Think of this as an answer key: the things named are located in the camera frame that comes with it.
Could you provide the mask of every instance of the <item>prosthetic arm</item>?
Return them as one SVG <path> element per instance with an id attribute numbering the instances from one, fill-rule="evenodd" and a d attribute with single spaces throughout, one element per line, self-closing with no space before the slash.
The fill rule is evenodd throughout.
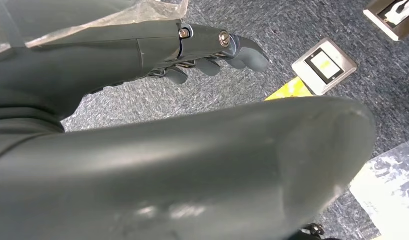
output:
<path id="1" fill-rule="evenodd" d="M 179 20 L 90 28 L 0 53 L 0 239 L 283 239 L 347 187 L 374 122 L 336 98 L 258 103 L 64 133 L 83 96 L 218 61 L 263 71 L 253 41 Z"/>

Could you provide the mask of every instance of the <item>metal bolt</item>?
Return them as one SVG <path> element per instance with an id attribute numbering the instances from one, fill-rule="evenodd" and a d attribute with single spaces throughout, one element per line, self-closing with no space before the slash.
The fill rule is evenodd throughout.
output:
<path id="1" fill-rule="evenodd" d="M 179 37 L 182 39 L 187 39 L 190 37 L 190 31 L 186 28 L 179 30 Z"/>
<path id="2" fill-rule="evenodd" d="M 230 34 L 226 31 L 221 31 L 219 34 L 219 42 L 222 47 L 228 47 L 231 43 Z"/>

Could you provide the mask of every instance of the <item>clear plastic bag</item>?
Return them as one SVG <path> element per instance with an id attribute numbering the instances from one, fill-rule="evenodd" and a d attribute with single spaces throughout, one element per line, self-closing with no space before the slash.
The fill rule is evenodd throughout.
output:
<path id="1" fill-rule="evenodd" d="M 16 26 L 19 41 L 32 48 L 88 28 L 181 19 L 188 3 L 189 0 L 0 0 L 0 52 L 11 47 L 8 28 L 3 26 L 9 20 Z"/>

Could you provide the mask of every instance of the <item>floor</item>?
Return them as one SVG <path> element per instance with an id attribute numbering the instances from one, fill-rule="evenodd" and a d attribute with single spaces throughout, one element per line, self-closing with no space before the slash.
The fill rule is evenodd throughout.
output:
<path id="1" fill-rule="evenodd" d="M 190 70 L 184 85 L 142 79 L 87 96 L 67 131 L 119 126 L 259 102 L 295 77 L 291 64 L 321 39 L 334 40 L 358 70 L 327 95 L 366 104 L 377 120 L 376 157 L 409 141 L 409 37 L 393 42 L 363 15 L 368 0 L 190 0 L 185 22 L 226 28 L 258 42 L 264 73 L 223 66 L 216 77 Z M 330 237 L 380 233 L 350 192 L 317 218 Z"/>

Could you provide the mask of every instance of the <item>robotic hand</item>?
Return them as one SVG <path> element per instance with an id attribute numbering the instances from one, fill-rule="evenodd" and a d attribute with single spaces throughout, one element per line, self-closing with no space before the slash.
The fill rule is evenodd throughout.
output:
<path id="1" fill-rule="evenodd" d="M 72 115 L 86 94 L 104 87 L 147 76 L 183 84 L 188 76 L 180 68 L 214 76 L 220 60 L 258 72 L 269 65 L 255 42 L 224 29 L 180 20 L 93 27 L 2 52 L 0 108 L 32 106 L 51 113 L 57 123 Z"/>

